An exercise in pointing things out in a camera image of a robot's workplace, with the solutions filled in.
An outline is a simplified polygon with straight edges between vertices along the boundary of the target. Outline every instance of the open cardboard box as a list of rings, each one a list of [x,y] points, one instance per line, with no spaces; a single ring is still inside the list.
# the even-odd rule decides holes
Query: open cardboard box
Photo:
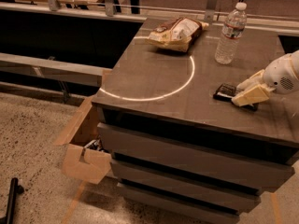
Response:
[[[91,96],[83,101],[54,145],[68,145],[62,167],[63,174],[98,184],[105,175],[111,175],[111,155],[84,148],[99,135],[97,131],[99,117],[96,107],[92,105],[92,98]]]

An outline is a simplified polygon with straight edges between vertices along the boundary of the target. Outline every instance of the clear plastic bottle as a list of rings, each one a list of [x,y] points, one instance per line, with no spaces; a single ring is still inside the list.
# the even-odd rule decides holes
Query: clear plastic bottle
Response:
[[[236,52],[237,44],[244,31],[247,15],[245,3],[237,3],[235,10],[232,11],[225,19],[221,40],[218,43],[215,59],[218,63],[230,63]]]

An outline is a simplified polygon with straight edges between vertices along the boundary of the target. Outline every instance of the bottle cap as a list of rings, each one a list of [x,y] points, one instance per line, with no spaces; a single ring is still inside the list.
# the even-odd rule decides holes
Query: bottle cap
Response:
[[[238,9],[238,10],[241,10],[241,11],[245,10],[246,7],[247,7],[247,4],[246,4],[246,3],[237,3],[237,4],[235,5],[235,8]]]

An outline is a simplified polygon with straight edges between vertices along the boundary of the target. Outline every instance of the white robotic arm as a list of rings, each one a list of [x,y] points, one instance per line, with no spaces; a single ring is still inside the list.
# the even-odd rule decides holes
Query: white robotic arm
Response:
[[[299,50],[271,62],[237,86],[239,92],[232,102],[237,106],[266,101],[270,93],[287,94],[299,91]]]

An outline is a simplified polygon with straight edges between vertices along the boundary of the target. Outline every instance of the speckled floor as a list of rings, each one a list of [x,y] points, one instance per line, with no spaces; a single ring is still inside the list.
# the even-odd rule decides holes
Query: speckled floor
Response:
[[[195,224],[200,220],[124,200],[117,180],[99,185],[61,174],[66,147],[52,145],[71,119],[81,97],[67,104],[59,92],[0,83],[0,217],[7,208],[10,179],[18,177],[25,192],[17,197],[15,224]],[[299,163],[294,165],[298,173]],[[296,224],[299,175],[262,202],[239,224]]]

